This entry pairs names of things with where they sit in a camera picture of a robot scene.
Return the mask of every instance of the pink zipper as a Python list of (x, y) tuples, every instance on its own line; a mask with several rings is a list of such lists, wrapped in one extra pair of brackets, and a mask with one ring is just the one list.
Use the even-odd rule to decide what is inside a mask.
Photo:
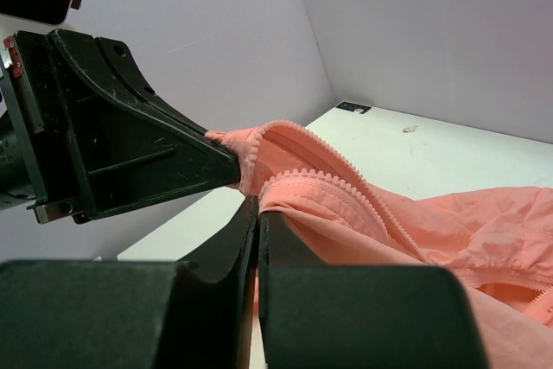
[[(338, 176), (325, 174), (322, 171), (316, 172), (313, 169), (309, 172), (306, 169), (303, 169), (302, 172), (295, 169), (292, 173), (290, 173), (289, 170), (286, 170), (284, 174), (279, 173), (265, 182), (259, 193), (259, 199), (262, 200), (267, 192), (276, 187), (293, 185), (313, 186), (315, 184), (314, 181), (318, 184), (324, 184), (326, 186), (336, 188), (347, 197), (351, 198), (353, 204), (348, 203), (347, 205), (354, 210), (354, 212), (366, 225), (369, 226), (368, 229), (371, 229), (371, 224), (376, 222), (385, 234), (394, 238), (407, 251), (413, 252), (413, 247), (411, 245), (402, 243), (402, 238), (399, 238), (401, 235), (398, 235), (396, 228), (386, 228), (382, 217), (373, 204), (357, 188), (352, 186), (350, 183), (347, 183), (345, 180), (340, 179)], [(366, 234), (366, 229), (358, 229), (356, 231)]]
[[(289, 138), (293, 135), (300, 136), (303, 142), (308, 143), (308, 146), (303, 146), (302, 143), (295, 143), (295, 140)], [(276, 139), (271, 139), (271, 136), (277, 136)], [(332, 146), (316, 136), (309, 130), (291, 121), (275, 121), (264, 125), (259, 129), (255, 129), (247, 139), (249, 153), (245, 157), (247, 181), (242, 183), (243, 191), (248, 192), (251, 185), (251, 178), (255, 169), (257, 153), (261, 141), (266, 138), (279, 146), (286, 148), (287, 151), (301, 157), (304, 161), (312, 166), (323, 166), (327, 168), (327, 174), (332, 180), (337, 177), (337, 180), (343, 180), (345, 184), (350, 184), (352, 188), (360, 192), (362, 196), (369, 201), (371, 208), (378, 214), (380, 220), (385, 224), (385, 229), (394, 236), (394, 238), (413, 252), (417, 259), (426, 264), (433, 264), (424, 253), (420, 250), (413, 238), (399, 224), (396, 217), (391, 213), (390, 208), (385, 202), (369, 188), (361, 173), (338, 151)], [(309, 150), (308, 147), (316, 146), (317, 151)]]
[(545, 291), (551, 286), (550, 278), (539, 278), (539, 276), (529, 276), (511, 269), (466, 269), (452, 268), (451, 271), (461, 278), (471, 287), (480, 287), (488, 283), (499, 283), (514, 285), (524, 289), (533, 289), (535, 291)]
[(549, 294), (553, 293), (553, 285), (551, 285), (548, 289), (545, 289), (540, 294), (538, 294), (531, 302), (528, 303), (528, 305), (524, 308), (524, 312), (528, 310), (530, 307), (534, 307), (537, 303), (541, 302), (546, 296), (549, 296)]

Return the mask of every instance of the black sticker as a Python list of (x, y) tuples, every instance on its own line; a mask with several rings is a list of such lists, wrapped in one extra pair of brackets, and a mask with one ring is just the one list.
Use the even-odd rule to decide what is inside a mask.
[(371, 110), (372, 107), (369, 107), (368, 105), (354, 104), (354, 103), (344, 101), (343, 103), (336, 105), (336, 108), (340, 108), (341, 110), (347, 110), (351, 112), (358, 112), (359, 114), (365, 114), (366, 112)]

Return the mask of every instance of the pink garment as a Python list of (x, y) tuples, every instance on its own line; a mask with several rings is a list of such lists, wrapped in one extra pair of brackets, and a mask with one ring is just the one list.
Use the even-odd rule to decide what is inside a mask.
[(466, 289), (493, 367), (553, 367), (552, 189), (414, 201), (367, 183), (298, 124), (207, 137), (237, 152), (240, 191), (258, 195), (261, 212), (283, 212), (326, 262), (447, 267)]

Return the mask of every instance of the black mounting bracket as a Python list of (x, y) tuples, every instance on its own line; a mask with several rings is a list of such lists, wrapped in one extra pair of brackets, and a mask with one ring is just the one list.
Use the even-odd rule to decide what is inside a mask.
[(56, 29), (4, 41), (0, 210), (83, 223), (239, 181), (237, 157), (163, 101), (121, 41)]

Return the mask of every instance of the bolt hole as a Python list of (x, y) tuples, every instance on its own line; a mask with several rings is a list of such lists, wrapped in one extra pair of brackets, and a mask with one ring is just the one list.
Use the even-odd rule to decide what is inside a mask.
[(60, 203), (60, 212), (64, 215), (68, 215), (73, 211), (73, 205), (69, 202), (61, 202)]
[(127, 53), (126, 51), (124, 50), (124, 48), (121, 46), (121, 45), (116, 45), (113, 47), (113, 50), (115, 51), (115, 53), (119, 56), (127, 56)]

